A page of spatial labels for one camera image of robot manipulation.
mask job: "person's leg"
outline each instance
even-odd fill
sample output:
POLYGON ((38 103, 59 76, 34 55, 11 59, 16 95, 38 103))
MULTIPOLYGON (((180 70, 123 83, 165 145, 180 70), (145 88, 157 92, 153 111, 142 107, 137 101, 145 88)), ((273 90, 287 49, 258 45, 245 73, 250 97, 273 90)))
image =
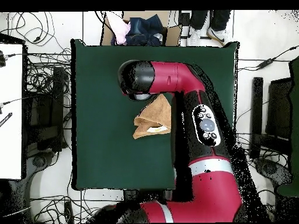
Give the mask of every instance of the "person's leg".
POLYGON ((225 29, 230 19, 230 10, 214 10, 211 26, 208 28, 207 35, 218 41, 222 46, 230 42, 230 37, 225 29))
POLYGON ((187 46, 199 46, 201 29, 206 21, 207 13, 207 10, 192 11, 187 46))
POLYGON ((207 10, 193 10, 190 19, 190 26, 195 30, 202 29, 207 18, 207 13, 207 10))
POLYGON ((229 9, 214 10, 211 22, 211 28, 214 31, 223 31, 227 28, 227 22, 230 19, 231 11, 229 9))

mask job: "dark blue cloth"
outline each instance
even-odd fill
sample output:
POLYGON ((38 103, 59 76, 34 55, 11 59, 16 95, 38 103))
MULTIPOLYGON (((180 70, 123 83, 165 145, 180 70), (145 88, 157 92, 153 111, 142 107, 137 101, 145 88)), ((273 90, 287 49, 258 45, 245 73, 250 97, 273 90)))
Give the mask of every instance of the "dark blue cloth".
POLYGON ((158 15, 145 20, 139 17, 130 18, 131 29, 126 35, 128 46, 160 46, 154 34, 162 33, 163 25, 158 15))

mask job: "robot control panel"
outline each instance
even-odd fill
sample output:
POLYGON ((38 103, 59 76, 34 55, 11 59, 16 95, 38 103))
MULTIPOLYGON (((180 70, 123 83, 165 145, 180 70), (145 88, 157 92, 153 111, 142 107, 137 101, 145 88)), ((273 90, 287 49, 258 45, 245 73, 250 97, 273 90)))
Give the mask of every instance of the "robot control panel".
POLYGON ((192 119, 197 140, 208 146, 218 146, 221 142, 213 112, 207 105, 198 105, 192 111, 192 119))

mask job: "pink cloth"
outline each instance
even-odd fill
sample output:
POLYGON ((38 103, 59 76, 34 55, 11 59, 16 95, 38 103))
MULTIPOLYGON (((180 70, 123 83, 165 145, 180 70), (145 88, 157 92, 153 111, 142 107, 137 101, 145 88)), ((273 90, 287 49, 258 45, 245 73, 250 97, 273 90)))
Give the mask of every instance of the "pink cloth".
POLYGON ((109 25, 115 33, 117 44, 124 44, 126 42, 126 35, 131 29, 130 22, 128 24, 125 23, 120 16, 114 14, 113 12, 107 11, 106 14, 109 25))

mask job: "silver stripe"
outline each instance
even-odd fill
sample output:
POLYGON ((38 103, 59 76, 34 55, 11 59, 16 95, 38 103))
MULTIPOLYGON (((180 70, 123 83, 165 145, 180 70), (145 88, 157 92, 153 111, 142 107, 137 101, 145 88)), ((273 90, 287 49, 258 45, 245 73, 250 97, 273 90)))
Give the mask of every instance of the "silver stripe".
POLYGON ((173 223, 172 215, 168 207, 164 204, 160 204, 158 201, 156 202, 161 206, 163 210, 166 223, 173 223))
POLYGON ((192 176, 196 176, 201 173, 205 173, 207 170, 211 172, 224 171, 234 174, 231 168, 230 162, 222 159, 207 159, 195 162, 190 165, 192 176))

